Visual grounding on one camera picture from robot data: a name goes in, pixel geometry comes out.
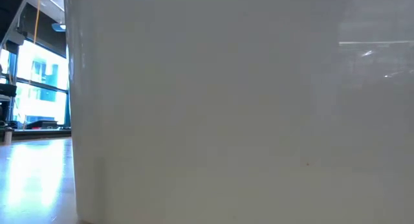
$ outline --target glass window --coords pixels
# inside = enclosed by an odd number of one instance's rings
[[[65,123],[66,94],[33,85],[17,83],[13,120],[27,123],[56,120]]]
[[[7,50],[1,49],[0,52],[0,64],[3,68],[3,73],[8,72],[8,59],[10,57],[10,53]]]
[[[25,41],[19,47],[17,77],[67,89],[68,62],[47,49]]]

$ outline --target ceiling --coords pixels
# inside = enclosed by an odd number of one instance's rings
[[[38,0],[27,0],[27,2],[36,8],[38,6]],[[64,0],[40,0],[40,10],[58,23],[65,22],[64,9]]]

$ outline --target wooden floor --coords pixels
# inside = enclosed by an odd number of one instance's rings
[[[0,223],[77,223],[71,139],[0,146]]]

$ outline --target window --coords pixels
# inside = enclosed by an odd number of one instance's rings
[[[19,47],[17,77],[67,89],[68,62],[47,49],[25,41]]]
[[[7,50],[1,49],[0,52],[0,65],[3,68],[3,73],[8,72],[10,53]]]
[[[31,123],[37,120],[56,120],[65,123],[66,94],[59,91],[17,83],[13,120]]]

